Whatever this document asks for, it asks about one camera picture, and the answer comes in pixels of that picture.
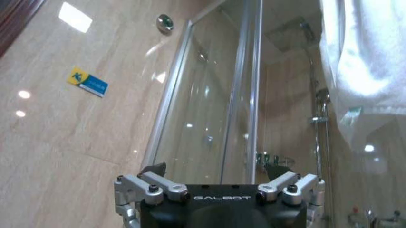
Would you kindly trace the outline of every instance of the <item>white towel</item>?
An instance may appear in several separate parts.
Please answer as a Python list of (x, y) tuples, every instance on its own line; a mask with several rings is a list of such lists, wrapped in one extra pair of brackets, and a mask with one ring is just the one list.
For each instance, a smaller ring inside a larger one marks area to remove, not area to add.
[(354, 150), (406, 115), (406, 0), (321, 0), (321, 54), (342, 135)]

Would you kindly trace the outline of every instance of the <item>rain shower head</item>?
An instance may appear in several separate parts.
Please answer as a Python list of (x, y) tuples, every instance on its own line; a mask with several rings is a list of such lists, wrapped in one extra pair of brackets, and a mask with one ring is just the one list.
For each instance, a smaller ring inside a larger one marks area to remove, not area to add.
[(266, 37), (282, 52), (305, 48), (319, 41), (317, 35), (321, 29), (318, 28), (319, 20), (318, 13), (309, 17), (309, 20), (303, 17), (295, 17), (279, 27), (270, 30), (266, 33)]

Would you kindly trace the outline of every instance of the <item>glass shower door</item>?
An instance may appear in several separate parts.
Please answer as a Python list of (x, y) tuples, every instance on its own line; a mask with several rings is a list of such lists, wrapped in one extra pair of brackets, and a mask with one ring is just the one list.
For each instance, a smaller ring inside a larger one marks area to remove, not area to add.
[[(255, 28), (249, 23), (257, 23), (247, 20), (249, 2), (215, 3), (188, 23), (144, 159), (144, 165), (164, 162), (166, 177), (175, 182), (246, 180), (245, 173), (230, 170), (247, 165), (253, 146), (247, 135), (255, 115), (250, 103), (254, 44), (249, 44)], [(235, 112), (245, 113), (242, 122), (235, 121)], [(230, 142), (238, 142), (242, 150), (231, 152)]]

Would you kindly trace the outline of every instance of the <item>shower head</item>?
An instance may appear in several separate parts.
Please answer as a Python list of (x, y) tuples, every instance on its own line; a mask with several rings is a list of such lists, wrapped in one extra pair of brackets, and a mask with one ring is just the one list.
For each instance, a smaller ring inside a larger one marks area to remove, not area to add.
[(266, 37), (282, 52), (302, 49), (318, 42), (310, 22), (303, 17), (295, 17), (266, 33)]

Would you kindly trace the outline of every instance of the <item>glass shower enclosure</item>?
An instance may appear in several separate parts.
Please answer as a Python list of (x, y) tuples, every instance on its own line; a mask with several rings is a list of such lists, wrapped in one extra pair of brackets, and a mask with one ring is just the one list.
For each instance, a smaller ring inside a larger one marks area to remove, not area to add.
[(261, 20), (225, 0), (187, 23), (143, 161), (175, 182), (254, 183)]

